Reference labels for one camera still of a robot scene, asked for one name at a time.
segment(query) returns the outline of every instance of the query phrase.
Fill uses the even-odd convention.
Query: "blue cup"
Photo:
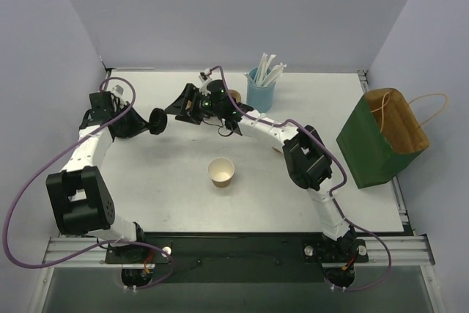
[[[259,113],[267,113],[272,108],[273,103],[273,90],[276,88],[274,82],[267,87],[259,87],[254,83],[254,77],[256,77],[257,67],[249,72],[249,76],[252,80],[248,79],[248,94],[246,98],[246,104],[252,106]]]

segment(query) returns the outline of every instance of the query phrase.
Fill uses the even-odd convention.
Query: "rope handle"
[[[417,98],[413,98],[408,104],[412,104],[413,102],[415,102],[416,100],[419,100],[421,98],[425,98],[425,97],[434,97],[434,96],[441,96],[441,97],[444,97],[445,98],[445,103],[443,104],[443,106],[441,107],[440,110],[438,110],[436,113],[434,113],[431,117],[429,117],[428,119],[426,119],[425,121],[421,122],[421,124],[418,126],[418,128],[421,128],[422,125],[426,124],[428,121],[430,121],[431,119],[433,119],[434,117],[436,117],[438,114],[440,114],[443,110],[446,109],[446,106],[448,106],[448,103],[449,103],[449,97],[448,95],[446,95],[445,93],[430,93],[428,95],[421,95]],[[381,129],[380,129],[380,132],[383,131],[383,128],[384,128],[384,107],[388,105],[389,101],[391,100],[391,93],[390,92],[386,92],[384,95],[383,95],[383,99],[381,100],[381,107],[379,108],[376,108],[374,110],[371,110],[371,113],[375,113],[376,111],[379,111],[381,110]]]

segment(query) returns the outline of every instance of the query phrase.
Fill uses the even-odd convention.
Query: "green bag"
[[[358,188],[390,181],[430,145],[402,93],[392,88],[365,93],[337,143]]]

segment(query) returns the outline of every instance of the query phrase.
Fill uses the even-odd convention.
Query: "white table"
[[[200,86],[199,74],[118,71],[136,88],[135,109],[145,119],[165,108],[185,84]],[[245,101],[242,73],[226,73],[228,85]],[[375,232],[401,232],[390,184],[358,190],[336,137],[363,94],[356,74],[285,73],[278,81],[268,116],[291,117],[314,126],[325,146],[346,166],[349,182],[337,199],[350,220]],[[125,89],[130,100],[130,90]],[[230,158],[235,175],[228,188],[216,188],[207,174],[213,158]],[[305,190],[289,178],[283,155],[249,137],[220,137],[217,128],[169,117],[159,136],[143,133],[117,140],[101,169],[117,214],[153,232],[320,232]],[[333,165],[336,184],[341,179]]]

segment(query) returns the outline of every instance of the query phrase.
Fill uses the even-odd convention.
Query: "gray wall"
[[[108,67],[366,69],[407,0],[71,0]]]
[[[0,19],[3,223],[26,178],[76,140],[87,93],[105,73],[69,0],[0,0]],[[44,182],[33,183],[10,228],[12,250],[27,262],[41,262],[57,233]],[[25,312],[38,271],[14,267],[3,251],[0,268],[0,312]]]
[[[432,146],[400,176],[410,220],[426,232],[449,312],[466,312],[469,229],[469,0],[409,0],[370,70],[372,87],[407,99],[446,92],[448,110],[425,126]],[[428,117],[442,99],[414,107]]]

